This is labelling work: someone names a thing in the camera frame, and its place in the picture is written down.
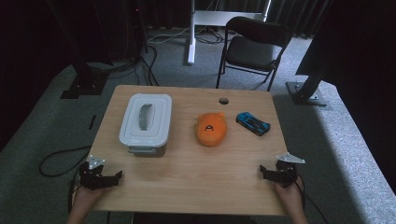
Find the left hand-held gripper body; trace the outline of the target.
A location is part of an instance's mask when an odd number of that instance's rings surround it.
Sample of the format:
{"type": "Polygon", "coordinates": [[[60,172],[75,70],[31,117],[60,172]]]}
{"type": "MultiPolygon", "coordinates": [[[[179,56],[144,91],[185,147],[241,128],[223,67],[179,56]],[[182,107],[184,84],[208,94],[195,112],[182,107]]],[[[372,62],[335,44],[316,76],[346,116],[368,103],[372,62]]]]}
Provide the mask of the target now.
{"type": "Polygon", "coordinates": [[[90,155],[79,166],[80,185],[87,189],[96,190],[106,187],[106,180],[102,176],[105,160],[90,155]]]}

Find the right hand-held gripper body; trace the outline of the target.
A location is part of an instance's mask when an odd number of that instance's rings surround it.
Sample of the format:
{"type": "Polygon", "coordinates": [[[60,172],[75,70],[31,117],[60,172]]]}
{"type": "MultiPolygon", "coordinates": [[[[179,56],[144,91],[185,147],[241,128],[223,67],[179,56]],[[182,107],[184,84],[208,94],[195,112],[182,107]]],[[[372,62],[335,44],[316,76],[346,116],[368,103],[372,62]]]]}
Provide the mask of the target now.
{"type": "Polygon", "coordinates": [[[290,153],[277,155],[276,169],[279,171],[279,183],[283,188],[287,188],[290,184],[297,180],[297,164],[305,164],[305,160],[298,158],[290,153]]]}

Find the grey plastic storage box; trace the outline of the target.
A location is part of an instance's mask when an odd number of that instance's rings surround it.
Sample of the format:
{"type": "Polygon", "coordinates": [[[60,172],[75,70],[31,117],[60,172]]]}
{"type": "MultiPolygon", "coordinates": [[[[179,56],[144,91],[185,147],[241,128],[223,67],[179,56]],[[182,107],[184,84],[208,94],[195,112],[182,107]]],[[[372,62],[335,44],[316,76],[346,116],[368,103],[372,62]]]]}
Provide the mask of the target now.
{"type": "Polygon", "coordinates": [[[165,154],[167,145],[161,146],[128,146],[128,152],[136,157],[162,157],[165,154]]]}

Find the blue toy car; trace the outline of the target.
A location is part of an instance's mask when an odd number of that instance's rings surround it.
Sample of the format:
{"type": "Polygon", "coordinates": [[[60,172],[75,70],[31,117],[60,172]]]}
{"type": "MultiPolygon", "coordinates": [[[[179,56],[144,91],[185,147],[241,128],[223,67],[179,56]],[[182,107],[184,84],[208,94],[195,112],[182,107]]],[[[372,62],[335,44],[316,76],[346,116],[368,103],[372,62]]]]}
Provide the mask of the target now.
{"type": "Polygon", "coordinates": [[[236,116],[235,121],[258,136],[263,136],[271,129],[271,125],[269,123],[257,119],[249,112],[239,113],[236,116]]]}

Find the white lid with grey handle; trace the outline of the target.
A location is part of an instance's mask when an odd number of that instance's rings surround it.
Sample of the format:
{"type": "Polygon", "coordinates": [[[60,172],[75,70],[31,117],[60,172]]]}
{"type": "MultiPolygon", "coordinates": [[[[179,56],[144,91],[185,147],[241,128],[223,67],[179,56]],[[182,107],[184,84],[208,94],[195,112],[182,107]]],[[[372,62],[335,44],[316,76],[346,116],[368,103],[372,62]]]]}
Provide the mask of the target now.
{"type": "Polygon", "coordinates": [[[119,139],[128,147],[162,147],[167,143],[172,117],[168,94],[134,94],[122,120],[119,139]]]}

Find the person's left hand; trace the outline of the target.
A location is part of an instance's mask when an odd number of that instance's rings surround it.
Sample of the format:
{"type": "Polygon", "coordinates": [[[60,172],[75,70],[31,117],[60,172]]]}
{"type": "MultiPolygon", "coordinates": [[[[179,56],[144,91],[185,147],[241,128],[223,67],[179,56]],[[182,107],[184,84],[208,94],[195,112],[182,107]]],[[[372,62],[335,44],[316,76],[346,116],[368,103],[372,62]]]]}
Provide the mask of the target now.
{"type": "Polygon", "coordinates": [[[74,197],[72,211],[88,213],[97,203],[97,201],[106,193],[108,189],[87,189],[80,187],[74,197]]]}

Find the person's right hand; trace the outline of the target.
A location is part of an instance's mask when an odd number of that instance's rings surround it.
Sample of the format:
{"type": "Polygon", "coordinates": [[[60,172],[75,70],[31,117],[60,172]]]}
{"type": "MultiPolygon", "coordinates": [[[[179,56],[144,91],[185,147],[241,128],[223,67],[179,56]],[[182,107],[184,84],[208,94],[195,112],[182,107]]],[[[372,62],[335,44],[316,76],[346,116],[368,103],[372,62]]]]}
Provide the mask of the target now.
{"type": "Polygon", "coordinates": [[[303,182],[301,178],[298,178],[297,183],[291,184],[287,188],[282,188],[278,183],[274,183],[273,187],[278,199],[290,217],[301,217],[304,214],[301,193],[303,182]]]}

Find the black metal stand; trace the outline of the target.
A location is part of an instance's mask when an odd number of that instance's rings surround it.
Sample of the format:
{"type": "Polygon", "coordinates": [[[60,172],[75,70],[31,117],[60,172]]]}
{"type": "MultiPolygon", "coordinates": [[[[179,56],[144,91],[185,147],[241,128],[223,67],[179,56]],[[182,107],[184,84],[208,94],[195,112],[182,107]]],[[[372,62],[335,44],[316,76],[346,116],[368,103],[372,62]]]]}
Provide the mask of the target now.
{"type": "Polygon", "coordinates": [[[87,65],[83,54],[80,51],[78,42],[68,27],[66,18],[60,9],[56,6],[55,0],[46,0],[49,8],[58,22],[65,38],[66,48],[69,53],[69,59],[76,71],[76,77],[69,89],[61,95],[62,99],[77,99],[80,95],[101,95],[106,81],[108,72],[95,72],[87,65]]]}
{"type": "Polygon", "coordinates": [[[323,62],[319,64],[318,71],[309,75],[305,82],[287,82],[289,94],[296,105],[317,106],[321,110],[332,110],[332,106],[323,98],[318,86],[325,77],[328,65],[323,62]]]}

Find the black folding chair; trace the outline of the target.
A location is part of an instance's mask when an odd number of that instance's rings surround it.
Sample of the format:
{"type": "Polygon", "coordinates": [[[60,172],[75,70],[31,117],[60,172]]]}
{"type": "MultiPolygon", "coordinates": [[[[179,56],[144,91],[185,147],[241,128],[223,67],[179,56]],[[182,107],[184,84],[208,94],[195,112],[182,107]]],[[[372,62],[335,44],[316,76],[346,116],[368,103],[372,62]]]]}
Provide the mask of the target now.
{"type": "Polygon", "coordinates": [[[292,39],[284,24],[234,17],[225,26],[225,40],[216,88],[227,68],[264,76],[271,90],[281,57],[292,39]]]}

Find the white desk frame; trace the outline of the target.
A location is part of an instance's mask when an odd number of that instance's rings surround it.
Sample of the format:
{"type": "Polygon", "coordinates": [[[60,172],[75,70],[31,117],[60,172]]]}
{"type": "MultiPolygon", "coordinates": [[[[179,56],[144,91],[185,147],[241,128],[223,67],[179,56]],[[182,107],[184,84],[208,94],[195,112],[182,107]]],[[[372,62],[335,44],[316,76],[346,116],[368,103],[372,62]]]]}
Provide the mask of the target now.
{"type": "Polygon", "coordinates": [[[268,12],[273,0],[265,0],[264,9],[262,12],[240,12],[240,11],[207,11],[197,10],[195,8],[195,0],[191,0],[191,25],[190,25],[190,44],[188,52],[188,64],[194,64],[195,62],[195,49],[196,49],[196,38],[195,38],[195,26],[225,26],[226,23],[234,17],[247,17],[253,20],[266,21],[268,18],[268,12]]]}

